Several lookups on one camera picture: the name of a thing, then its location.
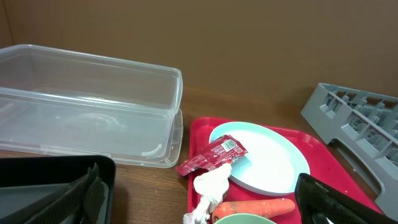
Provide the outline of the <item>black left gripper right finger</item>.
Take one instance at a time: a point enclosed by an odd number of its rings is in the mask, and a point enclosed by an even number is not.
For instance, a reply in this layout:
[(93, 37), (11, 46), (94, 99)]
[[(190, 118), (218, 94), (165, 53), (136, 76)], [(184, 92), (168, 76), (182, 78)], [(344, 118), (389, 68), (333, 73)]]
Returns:
[(295, 200), (303, 224), (397, 224), (305, 173), (298, 176)]

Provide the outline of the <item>red snack wrapper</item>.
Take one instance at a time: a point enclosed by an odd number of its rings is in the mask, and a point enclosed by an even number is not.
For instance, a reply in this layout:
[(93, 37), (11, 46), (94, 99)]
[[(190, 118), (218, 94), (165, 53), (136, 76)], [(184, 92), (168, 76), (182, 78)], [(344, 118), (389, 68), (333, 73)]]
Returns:
[(197, 169), (212, 171), (223, 164), (232, 164), (247, 154), (243, 145), (231, 135), (224, 135), (204, 147), (198, 154), (177, 167), (181, 176), (186, 176)]

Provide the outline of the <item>white tissue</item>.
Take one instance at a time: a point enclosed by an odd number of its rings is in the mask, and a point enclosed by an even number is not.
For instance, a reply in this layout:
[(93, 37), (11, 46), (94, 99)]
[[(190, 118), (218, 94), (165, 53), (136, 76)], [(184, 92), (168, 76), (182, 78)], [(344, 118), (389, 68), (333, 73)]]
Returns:
[(193, 187), (200, 194), (200, 201), (191, 213), (183, 216), (183, 224), (207, 224), (229, 189), (231, 171), (231, 164), (226, 163), (194, 179)]

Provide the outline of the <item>light blue plate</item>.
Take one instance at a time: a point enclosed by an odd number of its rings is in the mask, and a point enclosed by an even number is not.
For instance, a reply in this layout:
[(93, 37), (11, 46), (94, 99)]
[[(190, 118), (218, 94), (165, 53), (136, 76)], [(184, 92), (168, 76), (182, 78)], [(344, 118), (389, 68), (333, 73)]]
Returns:
[(239, 141), (247, 153), (232, 164), (229, 179), (251, 192), (284, 196), (294, 192), (309, 164), (301, 151), (281, 134), (258, 124), (233, 121), (212, 130), (209, 142), (224, 135)]

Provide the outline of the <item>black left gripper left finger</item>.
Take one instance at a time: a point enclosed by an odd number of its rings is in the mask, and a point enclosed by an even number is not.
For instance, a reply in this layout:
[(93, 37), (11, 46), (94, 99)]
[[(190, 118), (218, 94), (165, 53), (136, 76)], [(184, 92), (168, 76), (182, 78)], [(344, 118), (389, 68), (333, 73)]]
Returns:
[(105, 201), (100, 167), (64, 184), (1, 188), (1, 223), (97, 223)]

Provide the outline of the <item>green bowl with rice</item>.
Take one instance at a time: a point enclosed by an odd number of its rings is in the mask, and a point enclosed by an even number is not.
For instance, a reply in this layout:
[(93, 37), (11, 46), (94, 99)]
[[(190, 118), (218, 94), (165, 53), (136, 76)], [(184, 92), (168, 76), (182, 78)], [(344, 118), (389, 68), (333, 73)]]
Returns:
[(276, 224), (272, 220), (267, 218), (248, 214), (248, 213), (237, 213), (228, 215), (216, 221), (215, 224)]

